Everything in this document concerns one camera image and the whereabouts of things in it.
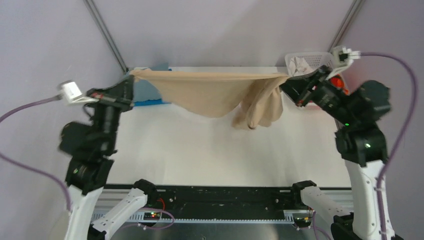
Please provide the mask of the right controller board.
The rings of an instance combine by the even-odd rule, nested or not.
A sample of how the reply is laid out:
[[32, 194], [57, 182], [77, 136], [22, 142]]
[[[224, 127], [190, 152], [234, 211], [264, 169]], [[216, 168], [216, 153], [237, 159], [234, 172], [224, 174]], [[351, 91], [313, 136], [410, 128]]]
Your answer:
[[293, 226], [297, 229], [310, 229], [313, 223], [312, 217], [295, 217], [293, 219]]

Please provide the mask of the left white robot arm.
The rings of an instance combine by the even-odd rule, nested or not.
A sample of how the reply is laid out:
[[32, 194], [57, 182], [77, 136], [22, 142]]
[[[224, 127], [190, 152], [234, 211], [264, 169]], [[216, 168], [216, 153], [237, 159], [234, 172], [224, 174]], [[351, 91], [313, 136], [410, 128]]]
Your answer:
[[140, 179], [106, 215], [92, 221], [96, 203], [114, 164], [111, 157], [117, 152], [121, 114], [134, 107], [134, 83], [134, 76], [126, 75], [113, 86], [92, 88], [87, 92], [82, 92], [71, 80], [58, 88], [68, 104], [93, 109], [90, 124], [72, 121], [60, 134], [58, 148], [71, 157], [65, 177], [71, 199], [66, 240], [109, 240], [132, 214], [157, 204], [157, 187]]

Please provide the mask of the aluminium frame rail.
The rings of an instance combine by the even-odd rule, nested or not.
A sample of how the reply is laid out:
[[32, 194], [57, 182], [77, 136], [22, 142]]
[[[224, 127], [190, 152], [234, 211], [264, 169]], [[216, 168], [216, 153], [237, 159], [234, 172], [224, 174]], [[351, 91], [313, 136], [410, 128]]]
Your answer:
[[[162, 220], [183, 222], [278, 222], [290, 210], [313, 210], [331, 229], [335, 240], [395, 238], [383, 204], [380, 179], [365, 178], [351, 188], [353, 211], [325, 195], [310, 180], [291, 187], [155, 185], [140, 179], [129, 184], [70, 184], [71, 208], [67, 240], [108, 240], [136, 212], [150, 229]], [[104, 189], [127, 189], [128, 194], [96, 221], [92, 215]]]

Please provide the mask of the folded blue t-shirt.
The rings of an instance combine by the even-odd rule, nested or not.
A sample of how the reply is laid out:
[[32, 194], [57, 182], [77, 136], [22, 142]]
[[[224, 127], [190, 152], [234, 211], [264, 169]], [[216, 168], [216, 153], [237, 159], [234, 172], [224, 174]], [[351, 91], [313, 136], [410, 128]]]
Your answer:
[[145, 79], [134, 79], [133, 102], [137, 107], [170, 104], [163, 100], [159, 90]]

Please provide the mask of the folded grey t-shirt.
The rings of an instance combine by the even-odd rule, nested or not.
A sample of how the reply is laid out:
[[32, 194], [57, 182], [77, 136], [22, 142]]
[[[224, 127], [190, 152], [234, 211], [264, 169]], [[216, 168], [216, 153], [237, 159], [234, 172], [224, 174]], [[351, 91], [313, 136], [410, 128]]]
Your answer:
[[[150, 69], [152, 71], [169, 71], [169, 63], [161, 63], [152, 67], [135, 67], [133, 70], [146, 70]], [[151, 106], [151, 105], [161, 105], [166, 104], [159, 90], [154, 87], [151, 83], [144, 79], [138, 79], [134, 83], [133, 87], [133, 101], [137, 106]]]

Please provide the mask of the right corner aluminium post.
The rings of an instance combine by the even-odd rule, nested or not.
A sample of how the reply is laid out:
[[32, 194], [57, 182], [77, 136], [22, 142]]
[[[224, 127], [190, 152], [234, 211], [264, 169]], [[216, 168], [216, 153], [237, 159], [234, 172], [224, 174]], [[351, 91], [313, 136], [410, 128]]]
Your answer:
[[344, 19], [342, 20], [331, 44], [328, 47], [328, 51], [330, 52], [334, 47], [339, 46], [343, 39], [345, 38], [348, 30], [354, 23], [361, 9], [363, 8], [366, 0], [353, 0]]

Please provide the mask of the controller board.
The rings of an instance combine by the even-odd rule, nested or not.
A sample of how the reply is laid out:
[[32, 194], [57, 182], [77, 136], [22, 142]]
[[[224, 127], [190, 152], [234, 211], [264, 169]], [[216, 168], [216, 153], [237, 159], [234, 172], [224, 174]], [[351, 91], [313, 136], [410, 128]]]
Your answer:
[[313, 223], [312, 217], [295, 217], [293, 219], [293, 226], [297, 229], [310, 229]]
[[161, 212], [149, 211], [145, 212], [143, 215], [144, 221], [159, 221], [162, 217]]

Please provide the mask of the left controller board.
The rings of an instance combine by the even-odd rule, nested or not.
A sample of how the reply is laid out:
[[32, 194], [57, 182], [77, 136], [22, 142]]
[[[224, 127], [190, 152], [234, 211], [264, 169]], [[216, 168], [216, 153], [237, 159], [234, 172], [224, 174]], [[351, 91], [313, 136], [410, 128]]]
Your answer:
[[143, 215], [144, 221], [159, 221], [162, 217], [161, 212], [149, 211], [145, 212]]

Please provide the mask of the corner aluminium post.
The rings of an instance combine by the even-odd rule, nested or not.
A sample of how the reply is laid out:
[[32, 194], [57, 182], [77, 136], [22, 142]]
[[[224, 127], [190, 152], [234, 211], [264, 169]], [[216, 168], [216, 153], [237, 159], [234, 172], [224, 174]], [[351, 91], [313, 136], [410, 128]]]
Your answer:
[[95, 25], [97, 26], [100, 34], [104, 38], [104, 41], [106, 45], [108, 46], [110, 52], [112, 53], [112, 56], [116, 60], [119, 68], [122, 70], [123, 73], [126, 73], [128, 71], [128, 67], [124, 61], [124, 58], [122, 57], [114, 39], [111, 35], [100, 11], [97, 8], [97, 5], [94, 0], [83, 0], [83, 3], [85, 4], [89, 14], [91, 15]]
[[348, 30], [354, 23], [361, 9], [363, 8], [366, 0], [353, 0], [344, 19], [342, 20], [331, 44], [328, 47], [328, 51], [330, 52], [334, 47], [339, 46], [343, 39], [345, 38]]

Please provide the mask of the left corner aluminium post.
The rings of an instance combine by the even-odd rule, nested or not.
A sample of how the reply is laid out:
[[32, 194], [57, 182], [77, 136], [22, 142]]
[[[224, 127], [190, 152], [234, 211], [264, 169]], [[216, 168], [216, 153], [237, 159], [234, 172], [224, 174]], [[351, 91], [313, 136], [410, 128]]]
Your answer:
[[124, 58], [122, 57], [114, 39], [111, 35], [100, 11], [97, 8], [97, 5], [94, 0], [83, 0], [83, 3], [85, 4], [89, 14], [91, 15], [95, 25], [97, 26], [100, 34], [104, 38], [104, 41], [106, 45], [108, 46], [110, 52], [112, 53], [112, 56], [116, 60], [119, 68], [122, 70], [123, 73], [126, 73], [128, 71], [128, 67], [124, 61]]

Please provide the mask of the orange crumpled t-shirt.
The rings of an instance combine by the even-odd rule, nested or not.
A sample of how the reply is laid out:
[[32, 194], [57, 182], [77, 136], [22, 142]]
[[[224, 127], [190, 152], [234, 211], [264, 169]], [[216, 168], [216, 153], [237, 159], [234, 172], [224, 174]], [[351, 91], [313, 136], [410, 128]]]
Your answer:
[[340, 74], [333, 76], [330, 83], [338, 89], [341, 89], [345, 95], [349, 95], [349, 90]]

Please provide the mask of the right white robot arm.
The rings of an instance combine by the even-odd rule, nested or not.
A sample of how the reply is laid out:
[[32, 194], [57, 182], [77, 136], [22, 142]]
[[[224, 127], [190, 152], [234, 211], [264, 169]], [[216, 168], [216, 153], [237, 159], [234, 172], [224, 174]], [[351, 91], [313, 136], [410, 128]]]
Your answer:
[[298, 107], [313, 102], [341, 123], [335, 132], [336, 149], [348, 171], [353, 211], [342, 208], [311, 181], [295, 183], [290, 195], [297, 209], [312, 208], [330, 226], [335, 240], [397, 240], [388, 209], [381, 170], [389, 163], [387, 141], [377, 122], [391, 110], [390, 90], [365, 81], [346, 94], [329, 80], [330, 68], [290, 77], [280, 90]]

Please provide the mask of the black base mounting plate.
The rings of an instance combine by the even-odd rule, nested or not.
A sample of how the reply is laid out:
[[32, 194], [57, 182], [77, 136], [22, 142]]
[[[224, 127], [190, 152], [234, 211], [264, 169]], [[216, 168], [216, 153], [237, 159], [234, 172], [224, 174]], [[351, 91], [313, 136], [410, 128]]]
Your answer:
[[157, 185], [147, 207], [178, 221], [283, 221], [289, 211], [306, 211], [291, 187]]

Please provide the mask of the beige t-shirt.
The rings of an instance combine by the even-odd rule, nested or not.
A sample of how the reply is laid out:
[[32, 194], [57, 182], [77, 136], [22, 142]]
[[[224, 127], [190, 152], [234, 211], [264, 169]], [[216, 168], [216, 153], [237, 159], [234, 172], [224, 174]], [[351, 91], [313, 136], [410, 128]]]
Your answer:
[[232, 120], [236, 129], [269, 127], [283, 113], [280, 85], [285, 73], [186, 72], [134, 69], [134, 80], [146, 80], [161, 98], [208, 118], [221, 118], [239, 107]]

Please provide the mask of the white plastic laundry basket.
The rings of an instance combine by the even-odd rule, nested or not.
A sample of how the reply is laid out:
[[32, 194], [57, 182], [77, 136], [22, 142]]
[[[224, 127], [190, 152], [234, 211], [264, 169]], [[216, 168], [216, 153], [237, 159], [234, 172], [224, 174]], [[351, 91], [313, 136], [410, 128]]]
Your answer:
[[[289, 63], [289, 59], [292, 57], [299, 57], [304, 58], [306, 62], [309, 64], [311, 68], [318, 69], [321, 66], [327, 66], [331, 68], [331, 71], [333, 70], [333, 55], [329, 52], [304, 52], [304, 53], [290, 53], [286, 55], [285, 61], [286, 64]], [[336, 88], [331, 84], [331, 82], [328, 80], [330, 85], [335, 88], [335, 107], [334, 108], [322, 108], [324, 110], [330, 110], [330, 109], [339, 109], [342, 108], [344, 105], [344, 100], [346, 99], [346, 94], [340, 89]], [[316, 105], [312, 101], [310, 101], [306, 106], [308, 105]]]

